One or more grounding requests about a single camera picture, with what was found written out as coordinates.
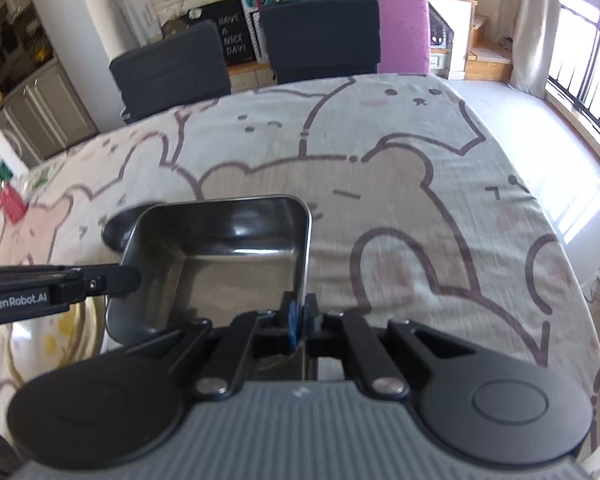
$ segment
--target pink sofa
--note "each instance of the pink sofa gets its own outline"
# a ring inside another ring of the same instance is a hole
[[[382,61],[378,73],[429,73],[427,0],[378,0]]]

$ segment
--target stainless steel container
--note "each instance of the stainless steel container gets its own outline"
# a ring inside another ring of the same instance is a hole
[[[302,304],[311,213],[293,196],[156,205],[136,223],[122,257],[139,289],[112,298],[107,330],[136,343],[195,317],[225,326],[248,310],[277,310],[285,291]]]

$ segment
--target black circular pad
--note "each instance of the black circular pad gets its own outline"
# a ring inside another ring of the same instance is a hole
[[[182,394],[160,361],[109,354],[26,384],[11,401],[7,423],[29,458],[85,470],[142,456],[173,433],[183,414]]]
[[[485,351],[440,360],[419,412],[444,443],[480,462],[531,466],[577,450],[592,408],[584,391],[545,368]]]

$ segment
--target wooden stair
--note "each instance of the wooden stair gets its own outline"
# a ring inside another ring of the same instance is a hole
[[[487,21],[486,16],[474,16],[464,78],[473,81],[508,82],[513,70],[511,53],[484,35]]]

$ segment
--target chair backrest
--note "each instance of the chair backrest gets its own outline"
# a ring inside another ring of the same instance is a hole
[[[427,0],[378,0],[382,61],[378,73],[429,73]]]
[[[380,62],[377,0],[302,0],[260,12],[279,83],[375,73]]]
[[[125,52],[109,69],[134,121],[231,93],[218,27],[209,20]]]

